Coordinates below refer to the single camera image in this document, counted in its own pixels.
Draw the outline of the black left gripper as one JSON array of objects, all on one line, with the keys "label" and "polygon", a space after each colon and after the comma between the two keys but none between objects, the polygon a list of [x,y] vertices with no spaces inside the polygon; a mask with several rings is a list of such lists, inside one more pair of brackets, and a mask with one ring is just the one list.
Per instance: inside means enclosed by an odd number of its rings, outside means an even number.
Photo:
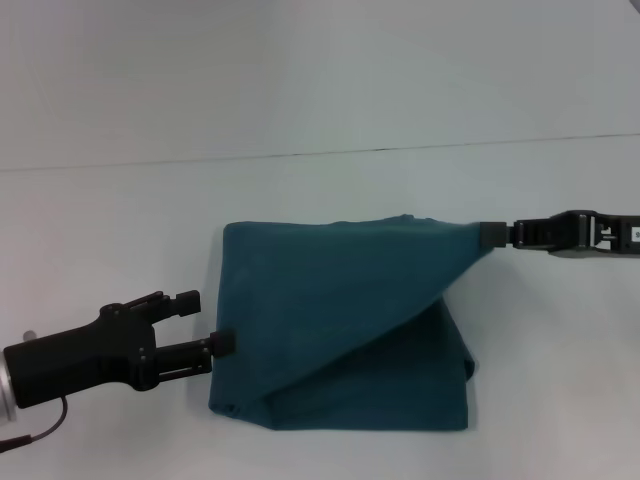
[{"label": "black left gripper", "polygon": [[156,350],[153,324],[200,311],[197,290],[175,297],[157,291],[119,309],[104,307],[85,326],[5,348],[17,406],[29,408],[106,383],[147,391],[159,382],[211,373],[214,359],[235,352],[234,331]]}]

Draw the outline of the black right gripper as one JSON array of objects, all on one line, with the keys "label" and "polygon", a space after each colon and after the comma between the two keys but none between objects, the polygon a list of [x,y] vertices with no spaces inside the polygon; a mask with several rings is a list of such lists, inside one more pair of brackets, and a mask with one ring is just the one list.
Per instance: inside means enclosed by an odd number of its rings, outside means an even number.
[{"label": "black right gripper", "polygon": [[572,210],[548,219],[480,223],[480,246],[547,250],[559,258],[639,258],[639,217]]}]

